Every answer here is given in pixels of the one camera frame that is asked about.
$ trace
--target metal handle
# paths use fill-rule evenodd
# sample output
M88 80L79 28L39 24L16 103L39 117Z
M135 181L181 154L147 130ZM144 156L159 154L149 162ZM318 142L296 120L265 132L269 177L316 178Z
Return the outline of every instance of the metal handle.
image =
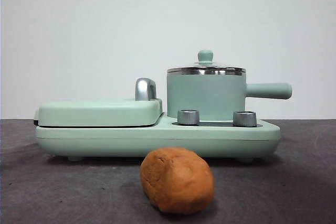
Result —
M156 98L155 81L149 78L139 78L135 83L135 100L150 101Z

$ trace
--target mint green appliance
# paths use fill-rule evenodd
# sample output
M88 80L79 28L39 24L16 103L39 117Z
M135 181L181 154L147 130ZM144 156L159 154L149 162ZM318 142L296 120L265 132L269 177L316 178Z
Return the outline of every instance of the mint green appliance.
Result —
M213 66L210 51L199 53L198 64L186 71L199 73L168 70L168 113L162 111L155 82L148 78L136 81L132 99L44 103L34 117L37 142L49 154L71 161L143 157L167 146L246 162L272 154L281 138L280 128L245 111L245 97L287 99L290 85L246 85L245 70L218 69L223 67Z
M198 62L167 71L168 116L182 109L196 109L201 120L232 120L233 112L245 109L246 97L288 99L287 83L246 84L246 70L220 66L210 50L198 53Z

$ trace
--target dough ball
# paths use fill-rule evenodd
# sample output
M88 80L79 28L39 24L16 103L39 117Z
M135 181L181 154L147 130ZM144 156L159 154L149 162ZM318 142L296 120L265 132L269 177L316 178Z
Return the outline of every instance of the dough ball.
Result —
M166 147L149 152L140 167L142 187L162 212L193 214L209 205L214 177L195 152Z

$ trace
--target glass lid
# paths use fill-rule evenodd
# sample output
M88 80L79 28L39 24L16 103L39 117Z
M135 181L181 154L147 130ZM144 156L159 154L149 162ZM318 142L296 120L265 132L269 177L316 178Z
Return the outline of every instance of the glass lid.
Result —
M213 61L214 53L211 50L201 50L198 52L198 62L189 67L171 68L167 73L174 74L233 74L243 75L244 68L223 66Z

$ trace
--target lid knob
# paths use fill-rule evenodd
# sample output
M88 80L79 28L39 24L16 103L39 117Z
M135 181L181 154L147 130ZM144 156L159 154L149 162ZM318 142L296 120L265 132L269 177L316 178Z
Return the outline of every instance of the lid knob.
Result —
M211 50L201 50L198 52L198 64L212 64L214 53Z

